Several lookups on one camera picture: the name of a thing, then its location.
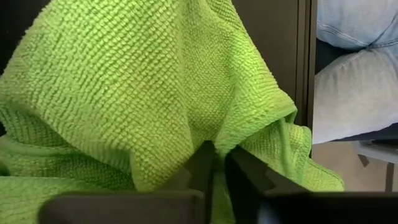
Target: lime green cloth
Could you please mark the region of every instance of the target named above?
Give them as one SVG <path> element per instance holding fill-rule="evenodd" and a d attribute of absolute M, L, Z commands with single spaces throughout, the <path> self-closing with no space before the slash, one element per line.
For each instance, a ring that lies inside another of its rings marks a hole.
<path fill-rule="evenodd" d="M 0 223 L 35 223 L 61 192 L 155 190 L 204 140 L 342 190 L 296 110 L 230 0 L 53 0 L 0 79 Z M 221 171 L 213 223 L 233 223 Z"/>

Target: jeans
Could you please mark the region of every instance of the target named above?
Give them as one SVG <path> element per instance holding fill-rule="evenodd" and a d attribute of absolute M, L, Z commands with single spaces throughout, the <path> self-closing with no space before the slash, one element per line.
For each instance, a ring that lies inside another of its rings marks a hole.
<path fill-rule="evenodd" d="M 398 122 L 398 0 L 318 0 L 317 37 L 357 53 L 315 76 L 313 143 Z"/>

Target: chair leg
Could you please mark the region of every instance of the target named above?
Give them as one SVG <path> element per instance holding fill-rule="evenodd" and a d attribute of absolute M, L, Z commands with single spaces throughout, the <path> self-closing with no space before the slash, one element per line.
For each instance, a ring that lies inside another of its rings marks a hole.
<path fill-rule="evenodd" d="M 358 157 L 363 167 L 366 167 L 369 164 L 369 159 L 366 156 L 358 154 Z"/>
<path fill-rule="evenodd" d="M 387 172 L 386 172 L 386 192 L 392 192 L 393 181 L 394 181 L 394 164 L 389 162 L 387 164 Z"/>

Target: textured fabric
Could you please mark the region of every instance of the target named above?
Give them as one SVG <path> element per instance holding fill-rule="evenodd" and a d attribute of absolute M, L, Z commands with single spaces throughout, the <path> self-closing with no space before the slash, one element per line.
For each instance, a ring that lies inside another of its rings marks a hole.
<path fill-rule="evenodd" d="M 398 1 L 319 0 L 317 36 L 359 52 L 315 76 L 313 143 L 397 123 Z"/>
<path fill-rule="evenodd" d="M 229 0 L 54 0 L 0 79 L 0 222 L 69 190 L 156 190 L 204 140 L 341 190 L 295 112 Z M 221 171 L 214 191 L 213 223 L 233 223 Z"/>

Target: gray floor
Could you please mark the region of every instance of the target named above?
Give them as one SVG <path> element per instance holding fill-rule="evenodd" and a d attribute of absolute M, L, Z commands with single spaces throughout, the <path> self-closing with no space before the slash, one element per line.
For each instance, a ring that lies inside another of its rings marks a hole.
<path fill-rule="evenodd" d="M 316 144 L 313 146 L 312 158 L 341 175 L 347 191 L 384 191 L 387 163 L 369 158 L 369 165 L 363 167 L 352 142 Z M 397 167 L 393 191 L 398 191 Z"/>

